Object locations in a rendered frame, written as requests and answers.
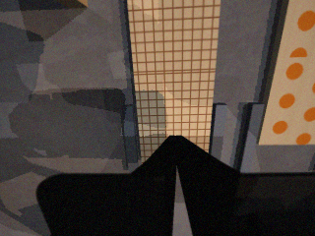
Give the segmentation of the tan strip with orange polka dots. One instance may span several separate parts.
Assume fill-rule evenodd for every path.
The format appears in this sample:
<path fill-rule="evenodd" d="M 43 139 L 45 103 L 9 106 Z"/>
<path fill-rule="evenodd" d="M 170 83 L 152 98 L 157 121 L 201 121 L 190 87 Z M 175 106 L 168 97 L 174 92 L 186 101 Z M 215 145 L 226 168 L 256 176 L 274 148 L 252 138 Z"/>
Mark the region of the tan strip with orange polka dots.
<path fill-rule="evenodd" d="M 283 0 L 258 146 L 315 145 L 315 0 Z"/>

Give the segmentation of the tan grid-patterned strip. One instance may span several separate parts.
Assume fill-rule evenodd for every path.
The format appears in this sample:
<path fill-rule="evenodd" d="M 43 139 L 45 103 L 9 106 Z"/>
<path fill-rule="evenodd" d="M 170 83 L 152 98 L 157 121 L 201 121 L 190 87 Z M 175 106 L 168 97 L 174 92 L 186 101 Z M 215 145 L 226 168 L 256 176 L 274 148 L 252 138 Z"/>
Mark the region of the tan grid-patterned strip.
<path fill-rule="evenodd" d="M 127 0 L 142 164 L 171 135 L 209 153 L 221 0 Z"/>

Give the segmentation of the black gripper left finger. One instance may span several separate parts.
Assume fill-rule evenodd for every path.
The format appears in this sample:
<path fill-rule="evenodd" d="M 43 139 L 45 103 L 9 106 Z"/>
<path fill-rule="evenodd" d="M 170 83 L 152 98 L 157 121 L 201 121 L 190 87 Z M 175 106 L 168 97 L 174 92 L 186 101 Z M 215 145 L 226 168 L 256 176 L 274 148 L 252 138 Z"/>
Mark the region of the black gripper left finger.
<path fill-rule="evenodd" d="M 57 226 L 145 228 L 172 236 L 177 140 L 167 139 L 130 174 L 54 174 L 36 198 L 50 233 Z"/>

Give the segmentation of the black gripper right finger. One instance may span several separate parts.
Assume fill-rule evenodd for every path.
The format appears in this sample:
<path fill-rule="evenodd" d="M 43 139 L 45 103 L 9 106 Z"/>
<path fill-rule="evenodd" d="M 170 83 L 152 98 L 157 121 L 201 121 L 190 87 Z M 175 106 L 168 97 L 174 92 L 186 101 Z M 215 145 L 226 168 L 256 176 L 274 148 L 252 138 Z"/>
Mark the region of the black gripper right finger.
<path fill-rule="evenodd" d="M 240 173 L 185 137 L 175 137 L 193 236 L 243 236 L 256 210 L 315 210 L 315 172 Z"/>

